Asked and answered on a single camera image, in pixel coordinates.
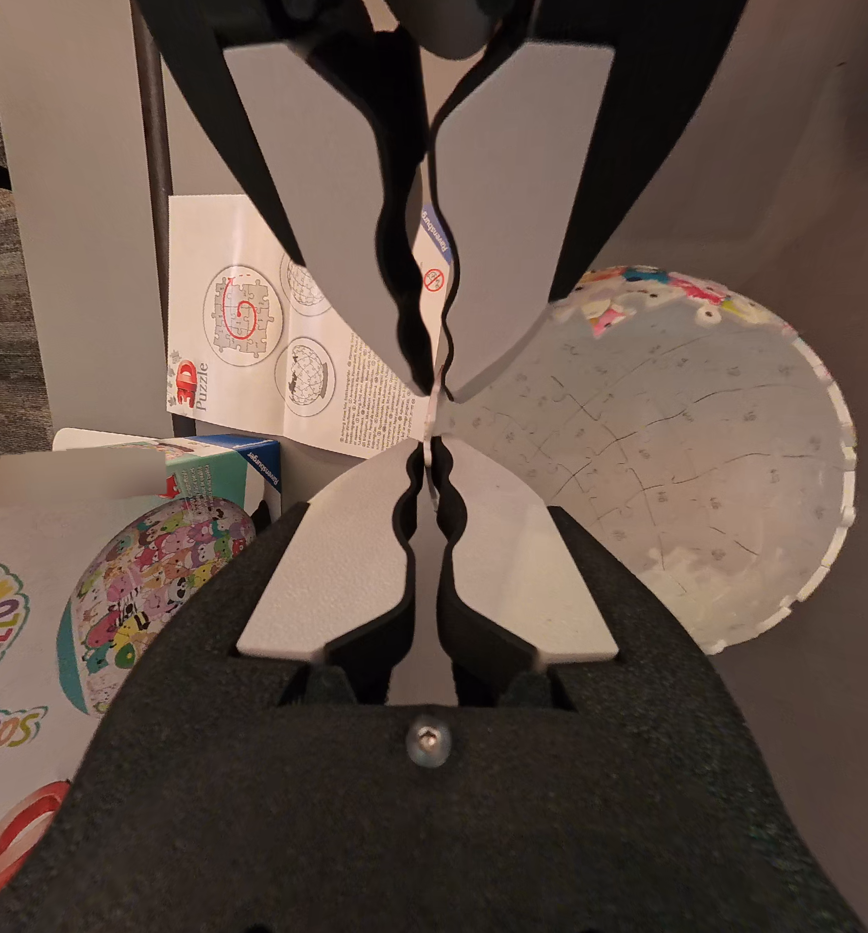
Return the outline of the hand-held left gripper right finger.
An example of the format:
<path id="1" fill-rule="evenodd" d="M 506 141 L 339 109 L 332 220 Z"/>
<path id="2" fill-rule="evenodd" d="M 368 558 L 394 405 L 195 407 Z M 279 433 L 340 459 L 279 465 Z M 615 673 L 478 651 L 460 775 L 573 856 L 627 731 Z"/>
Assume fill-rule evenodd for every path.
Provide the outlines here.
<path id="1" fill-rule="evenodd" d="M 453 436 L 434 438 L 434 485 L 446 541 L 438 633 L 456 671 L 497 699 L 520 674 L 616 657 L 541 496 Z"/>

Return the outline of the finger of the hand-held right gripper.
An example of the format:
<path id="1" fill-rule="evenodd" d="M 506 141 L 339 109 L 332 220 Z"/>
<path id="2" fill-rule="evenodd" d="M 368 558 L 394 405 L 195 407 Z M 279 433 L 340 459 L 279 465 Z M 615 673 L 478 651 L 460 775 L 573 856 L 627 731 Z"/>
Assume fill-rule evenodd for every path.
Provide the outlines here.
<path id="1" fill-rule="evenodd" d="M 417 396 L 432 392 L 431 339 L 413 257 L 425 157 L 417 48 L 395 80 L 351 36 L 301 54 L 289 43 L 224 51 L 303 265 L 347 325 Z"/>
<path id="2" fill-rule="evenodd" d="M 613 63 L 610 47 L 527 41 L 435 132 L 436 209 L 456 261 L 443 375 L 455 402 L 507 367 L 551 303 Z"/>

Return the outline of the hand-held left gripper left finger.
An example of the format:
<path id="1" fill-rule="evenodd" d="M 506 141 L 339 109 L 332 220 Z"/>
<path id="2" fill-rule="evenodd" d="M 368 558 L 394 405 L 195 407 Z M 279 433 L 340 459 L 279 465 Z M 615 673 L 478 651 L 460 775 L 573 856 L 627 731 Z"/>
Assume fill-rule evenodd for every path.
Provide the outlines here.
<path id="1" fill-rule="evenodd" d="M 383 703 L 414 638 L 424 477 L 424 447 L 407 439 L 312 496 L 238 652 L 339 668 L 358 700 Z"/>

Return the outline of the white puzzle piece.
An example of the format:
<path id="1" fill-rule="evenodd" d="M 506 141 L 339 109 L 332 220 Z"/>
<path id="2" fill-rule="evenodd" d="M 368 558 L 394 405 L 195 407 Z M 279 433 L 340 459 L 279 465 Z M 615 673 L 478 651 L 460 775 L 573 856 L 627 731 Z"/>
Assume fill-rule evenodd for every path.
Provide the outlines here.
<path id="1" fill-rule="evenodd" d="M 425 415 L 425 430 L 423 436 L 424 462 L 425 462 L 425 488 L 431 501 L 434 512 L 440 505 L 440 492 L 435 484 L 433 475 L 433 438 L 440 436 L 440 432 L 447 425 L 452 397 L 449 390 L 444 387 L 446 365 L 441 364 L 435 377 L 432 393 L 428 398 Z"/>

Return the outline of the partly built puzzle ball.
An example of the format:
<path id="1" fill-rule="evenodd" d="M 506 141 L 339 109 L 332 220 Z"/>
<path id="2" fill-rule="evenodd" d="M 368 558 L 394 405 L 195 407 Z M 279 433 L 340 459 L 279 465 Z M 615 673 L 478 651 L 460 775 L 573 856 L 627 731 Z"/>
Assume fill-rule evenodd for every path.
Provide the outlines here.
<path id="1" fill-rule="evenodd" d="M 651 266 L 585 273 L 436 426 L 568 512 L 708 655 L 805 601 L 855 517 L 855 429 L 813 348 L 752 298 Z"/>

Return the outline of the printed puzzle box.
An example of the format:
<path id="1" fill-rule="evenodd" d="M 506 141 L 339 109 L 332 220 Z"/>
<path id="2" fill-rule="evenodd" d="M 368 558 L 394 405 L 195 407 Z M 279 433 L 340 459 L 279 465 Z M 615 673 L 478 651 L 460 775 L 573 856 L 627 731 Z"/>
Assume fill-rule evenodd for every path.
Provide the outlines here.
<path id="1" fill-rule="evenodd" d="M 275 439 L 63 429 L 55 440 L 160 452 L 167 485 L 0 505 L 0 891 L 48 829 L 137 661 L 281 507 Z"/>

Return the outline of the folded instruction leaflet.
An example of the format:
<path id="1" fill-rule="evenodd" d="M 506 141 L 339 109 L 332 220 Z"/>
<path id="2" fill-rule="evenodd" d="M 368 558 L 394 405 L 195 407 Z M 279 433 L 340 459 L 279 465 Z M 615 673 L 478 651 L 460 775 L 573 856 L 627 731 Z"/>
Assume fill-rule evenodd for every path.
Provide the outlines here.
<path id="1" fill-rule="evenodd" d="M 167 409 L 369 458 L 420 441 L 417 397 L 245 195 L 170 198 Z"/>

